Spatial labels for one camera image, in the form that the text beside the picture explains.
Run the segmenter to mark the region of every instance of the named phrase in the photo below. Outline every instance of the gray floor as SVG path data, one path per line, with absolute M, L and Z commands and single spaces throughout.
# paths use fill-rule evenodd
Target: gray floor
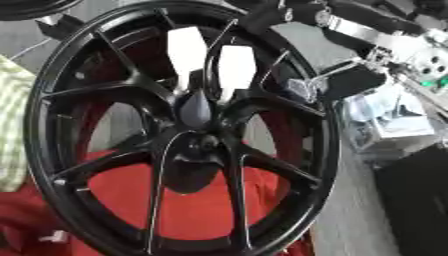
M 71 13 L 88 20 L 119 4 L 129 2 L 138 2 L 138 0 L 85 1 Z M 321 32 L 314 28 L 290 24 L 279 26 L 277 29 L 301 49 L 312 64 L 318 68 L 327 67 L 353 55 L 348 50 L 328 43 L 322 37 Z M 43 37 L 34 26 L 33 21 L 0 22 L 0 53 L 3 55 L 13 56 L 41 40 Z M 37 73 L 56 45 L 56 42 L 51 42 L 18 59 L 18 63 Z M 138 126 L 138 121 L 132 115 L 122 114 L 129 112 L 126 108 L 117 107 L 114 112 L 115 114 L 105 118 L 103 127 L 96 132 L 92 150 L 107 147 L 119 140 L 120 136 L 125 136 L 120 135 L 117 138 L 116 135 L 113 135 L 115 134 L 113 129 L 117 129 L 117 125 L 132 123 L 135 125 L 128 126 Z M 125 134 L 131 132 L 132 128 L 129 128 Z M 249 138 L 260 137 L 257 134 L 265 134 L 265 131 L 252 128 Z M 268 139 L 256 140 L 254 143 L 258 143 L 259 147 L 268 150 L 272 148 L 272 143 Z M 333 193 L 312 230 L 317 256 L 399 255 L 379 204 L 371 172 L 362 163 L 353 159 L 352 152 L 344 143 L 342 143 L 339 174 Z

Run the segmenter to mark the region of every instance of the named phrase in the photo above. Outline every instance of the metal arm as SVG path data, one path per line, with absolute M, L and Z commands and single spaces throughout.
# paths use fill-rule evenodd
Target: metal arm
M 356 69 L 358 75 L 361 72 L 367 76 L 392 76 L 440 111 L 448 113 L 448 104 L 442 98 L 448 85 L 448 33 L 425 30 L 416 23 L 347 0 L 269 1 L 251 11 L 242 23 L 253 33 L 263 33 L 273 25 L 291 21 L 320 27 L 328 40 L 356 51 L 361 57 L 355 60 L 357 65 L 353 62 L 347 65 L 356 66 L 353 70 Z M 337 73 L 350 77 L 353 75 L 351 68 L 339 67 L 337 72 L 328 72 L 315 79 L 292 81 L 294 83 L 291 82 L 289 88 L 312 102 L 317 90 L 325 92 L 335 86 L 344 86 L 325 84 L 322 78 Z M 383 80 L 377 79 L 376 84 L 369 83 L 368 86 L 379 86 Z M 350 79 L 346 81 L 345 86 L 349 86 Z M 368 88 L 345 91 L 340 98 Z

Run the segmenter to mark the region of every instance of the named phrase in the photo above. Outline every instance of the red cloth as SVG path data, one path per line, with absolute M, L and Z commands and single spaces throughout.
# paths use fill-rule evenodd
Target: red cloth
M 257 222 L 272 209 L 277 181 L 277 177 L 268 172 L 245 169 L 249 223 Z M 91 180 L 89 186 L 117 216 L 134 226 L 143 227 L 149 184 L 150 168 L 138 164 L 100 174 Z M 219 173 L 209 186 L 198 193 L 184 196 L 165 190 L 159 232 L 166 237 L 184 240 L 223 236 L 229 234 L 233 226 L 231 211 L 227 186 Z M 0 226 L 3 230 L 10 230 L 6 234 L 9 242 L 15 245 L 16 250 L 22 251 L 14 254 L 0 250 L 0 256 L 100 255 L 75 238 L 65 246 L 34 242 L 38 234 L 58 228 L 52 216 L 31 183 L 16 193 L 0 193 Z M 295 243 L 287 255 L 304 256 L 304 251 L 301 243 Z

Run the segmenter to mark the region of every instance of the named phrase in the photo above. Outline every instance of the wheel lip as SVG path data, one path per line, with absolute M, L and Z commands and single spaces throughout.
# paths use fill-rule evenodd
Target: wheel lip
M 112 247 L 110 244 L 104 243 L 101 239 L 98 239 L 91 233 L 85 232 L 80 226 L 79 222 L 77 221 L 77 217 L 74 216 L 70 219 L 65 218 L 64 216 L 72 214 L 70 212 L 70 209 L 66 209 L 64 207 L 61 207 L 62 204 L 62 198 L 59 196 L 56 196 L 56 190 L 55 188 L 50 185 L 51 181 L 47 179 L 46 175 L 43 175 L 40 170 L 44 170 L 44 159 L 42 154 L 40 153 L 41 149 L 39 147 L 39 143 L 36 143 L 36 138 L 39 138 L 38 129 L 33 129 L 33 125 L 38 122 L 40 119 L 37 113 L 40 111 L 40 103 L 38 102 L 38 96 L 41 93 L 43 88 L 47 88 L 48 86 L 51 86 L 51 84 L 55 84 L 52 81 L 48 81 L 44 79 L 43 77 L 46 77 L 48 74 L 53 74 L 54 71 L 54 65 L 58 62 L 58 59 L 61 55 L 67 52 L 67 48 L 69 45 L 71 45 L 76 39 L 78 39 L 80 36 L 84 35 L 87 30 L 90 30 L 93 27 L 102 27 L 103 25 L 109 24 L 111 21 L 120 19 L 120 16 L 123 14 L 131 14 L 134 12 L 138 12 L 140 7 L 147 6 L 150 4 L 153 4 L 155 2 L 161 3 L 162 1 L 153 1 L 149 3 L 140 3 L 135 5 L 126 6 L 124 8 L 113 10 L 109 13 L 106 13 L 91 22 L 87 23 L 81 30 L 76 32 L 74 35 L 72 35 L 70 38 L 68 38 L 64 43 L 62 43 L 58 49 L 53 53 L 53 55 L 48 59 L 48 61 L 43 66 L 36 82 L 35 86 L 33 87 L 33 90 L 31 92 L 30 100 L 27 105 L 26 115 L 25 115 L 25 125 L 24 125 L 24 138 L 25 138 L 25 149 L 27 152 L 27 155 L 29 156 L 35 156 L 30 157 L 30 172 L 33 176 L 33 179 L 35 180 L 36 184 L 43 184 L 45 183 L 45 186 L 38 186 L 38 188 L 41 190 L 42 194 L 44 195 L 44 198 L 48 200 L 49 202 L 52 202 L 50 205 L 55 212 L 61 217 L 61 219 L 64 220 L 65 223 L 67 223 L 70 230 L 73 231 L 74 234 L 76 234 L 78 237 L 82 238 L 86 243 L 91 245 L 92 247 L 99 249 L 101 252 L 105 254 L 110 255 L 129 255 L 128 253 L 125 254 L 124 251 L 120 251 L 117 249 L 117 247 Z M 161 4 L 166 3 L 179 3 L 178 1 L 164 1 Z M 231 10 L 224 7 L 217 7 L 211 4 L 206 3 L 189 3 L 193 4 L 192 7 L 201 7 L 201 8 L 208 8 L 212 12 L 227 12 L 228 14 L 224 15 L 241 15 L 241 12 Z M 272 31 L 272 34 L 278 38 L 270 38 L 270 40 L 283 40 L 285 44 L 290 45 L 283 37 L 278 35 L 275 31 Z M 301 56 L 298 51 L 295 51 L 295 56 Z M 314 71 L 311 66 L 305 66 L 300 67 L 301 69 L 306 69 L 309 75 L 314 75 Z M 327 110 L 331 110 L 331 107 L 329 104 L 327 104 Z M 312 224 L 312 221 L 315 219 L 317 213 L 322 209 L 328 194 L 330 193 L 331 187 L 333 186 L 333 181 L 336 175 L 336 169 L 337 169 L 337 160 L 339 156 L 339 140 L 338 140 L 338 132 L 337 132 L 337 125 L 335 116 L 333 114 L 327 115 L 327 121 L 328 127 L 326 128 L 328 133 L 330 134 L 331 138 L 333 140 L 329 142 L 330 145 L 330 153 L 329 161 L 326 163 L 329 166 L 323 166 L 321 167 L 320 171 L 324 171 L 327 175 L 324 176 L 323 183 L 325 183 L 325 187 L 322 186 L 320 188 L 319 192 L 316 192 L 315 195 L 319 198 L 319 200 L 316 200 L 316 202 L 311 205 L 309 208 L 309 211 L 304 215 L 304 218 L 302 221 L 300 221 L 299 225 L 297 227 L 294 227 L 293 230 L 288 232 L 284 237 L 280 237 L 279 239 L 272 241 L 269 245 L 263 246 L 263 248 L 260 248 L 258 251 L 254 251 L 251 255 L 266 255 L 270 253 L 275 253 L 281 249 L 283 249 L 285 246 L 293 243 L 299 236 L 303 234 L 307 230 L 307 228 Z M 142 253 L 135 253 L 133 255 L 146 255 Z
M 21 6 L 12 7 L 12 9 L 11 7 L 7 7 L 8 4 L 0 3 L 0 21 L 19 21 L 45 17 L 47 15 L 65 11 L 82 1 L 83 0 L 56 0 L 48 5 L 40 7 L 29 6 L 28 8 L 23 8 L 22 5 L 26 5 L 26 3 L 21 3 Z M 29 0 L 28 2 L 29 4 L 33 4 L 35 1 Z

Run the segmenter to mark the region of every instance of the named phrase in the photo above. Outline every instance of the metal bracket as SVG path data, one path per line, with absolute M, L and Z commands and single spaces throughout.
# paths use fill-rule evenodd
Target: metal bracket
M 64 40 L 84 25 L 83 21 L 67 14 L 62 15 L 58 21 L 47 16 L 36 19 L 36 23 L 42 34 L 59 41 Z

